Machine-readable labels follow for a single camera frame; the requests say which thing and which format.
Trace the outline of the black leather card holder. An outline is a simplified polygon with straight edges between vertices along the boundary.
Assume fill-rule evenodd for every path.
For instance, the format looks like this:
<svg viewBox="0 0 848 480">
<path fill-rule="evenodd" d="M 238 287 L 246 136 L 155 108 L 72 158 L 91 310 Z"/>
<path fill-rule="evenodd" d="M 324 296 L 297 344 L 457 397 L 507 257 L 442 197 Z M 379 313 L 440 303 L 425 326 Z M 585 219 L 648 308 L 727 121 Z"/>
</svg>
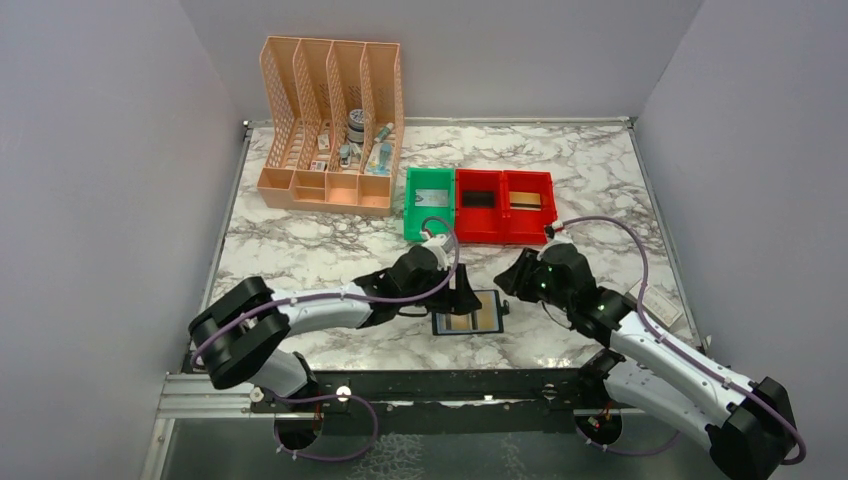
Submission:
<svg viewBox="0 0 848 480">
<path fill-rule="evenodd" d="M 502 300 L 500 298 L 500 294 L 497 290 L 476 290 L 477 291 L 495 291 L 497 293 L 497 297 L 499 300 L 499 317 L 500 317 L 500 328 L 497 331 L 483 332 L 478 331 L 477 327 L 474 323 L 475 320 L 475 312 L 469 314 L 469 316 L 473 317 L 473 327 L 468 331 L 447 331 L 444 328 L 444 320 L 448 314 L 440 314 L 433 313 L 431 315 L 431 323 L 432 323 L 432 333 L 434 336 L 459 336 L 459 335 L 483 335 L 483 334 L 499 334 L 504 332 L 504 317 L 510 313 L 509 303 L 506 300 Z"/>
</svg>

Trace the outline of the red plastic bin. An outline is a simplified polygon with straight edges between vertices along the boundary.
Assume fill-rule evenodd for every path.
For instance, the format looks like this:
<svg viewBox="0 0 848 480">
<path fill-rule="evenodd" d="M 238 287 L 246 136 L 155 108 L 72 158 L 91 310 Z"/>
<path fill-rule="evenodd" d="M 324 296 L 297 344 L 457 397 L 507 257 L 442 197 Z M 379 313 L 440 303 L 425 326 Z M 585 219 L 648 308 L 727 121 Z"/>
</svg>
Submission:
<svg viewBox="0 0 848 480">
<path fill-rule="evenodd" d="M 464 244 L 499 244 L 503 240 L 504 207 L 501 197 L 502 173 L 496 170 L 456 170 L 455 227 Z M 465 190 L 494 191 L 497 206 L 493 209 L 462 208 L 461 194 Z"/>
<path fill-rule="evenodd" d="M 514 245 L 544 245 L 548 241 L 545 227 L 557 219 L 551 174 L 543 171 L 505 170 L 504 179 L 504 242 Z M 511 209 L 509 206 L 511 191 L 539 193 L 542 209 L 539 211 Z"/>
</svg>

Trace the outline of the green plastic bin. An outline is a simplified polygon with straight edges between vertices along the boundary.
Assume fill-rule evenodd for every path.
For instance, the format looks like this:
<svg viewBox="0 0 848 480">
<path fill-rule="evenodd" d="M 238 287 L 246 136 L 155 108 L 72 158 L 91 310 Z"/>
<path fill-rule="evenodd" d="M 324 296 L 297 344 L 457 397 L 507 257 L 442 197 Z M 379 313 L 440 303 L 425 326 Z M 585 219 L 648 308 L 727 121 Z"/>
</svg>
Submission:
<svg viewBox="0 0 848 480">
<path fill-rule="evenodd" d="M 438 217 L 451 228 L 455 223 L 455 170 L 418 168 L 407 170 L 403 210 L 403 238 L 421 242 L 422 223 Z"/>
</svg>

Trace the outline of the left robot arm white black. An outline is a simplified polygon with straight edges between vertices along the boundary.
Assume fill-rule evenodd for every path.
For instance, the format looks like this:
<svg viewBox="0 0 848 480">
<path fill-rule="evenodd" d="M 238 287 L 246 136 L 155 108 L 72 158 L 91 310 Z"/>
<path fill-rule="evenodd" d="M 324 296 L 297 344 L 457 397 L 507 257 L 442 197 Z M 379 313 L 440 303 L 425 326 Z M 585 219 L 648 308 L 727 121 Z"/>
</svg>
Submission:
<svg viewBox="0 0 848 480">
<path fill-rule="evenodd" d="M 188 327 L 195 344 L 192 366 L 207 372 L 217 390 L 252 384 L 298 411 L 318 395 L 318 381 L 304 356 L 285 352 L 283 340 L 316 331 L 365 329 L 386 323 L 405 307 L 467 315 L 482 307 L 464 264 L 414 246 L 388 268 L 340 287 L 275 298 L 260 276 L 233 287 Z"/>
</svg>

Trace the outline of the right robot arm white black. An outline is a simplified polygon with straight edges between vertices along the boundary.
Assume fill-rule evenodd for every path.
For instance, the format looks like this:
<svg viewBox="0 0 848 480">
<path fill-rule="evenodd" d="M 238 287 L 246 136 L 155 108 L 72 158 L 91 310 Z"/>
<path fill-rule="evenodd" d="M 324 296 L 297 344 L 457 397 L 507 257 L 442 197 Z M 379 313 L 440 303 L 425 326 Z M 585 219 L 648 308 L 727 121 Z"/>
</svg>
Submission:
<svg viewBox="0 0 848 480">
<path fill-rule="evenodd" d="M 526 248 L 494 282 L 509 296 L 563 311 L 602 345 L 576 383 L 585 404 L 611 400 L 652 415 L 701 445 L 730 479 L 766 479 L 799 449 L 779 382 L 755 382 L 642 320 L 633 300 L 597 284 L 574 245 Z"/>
</svg>

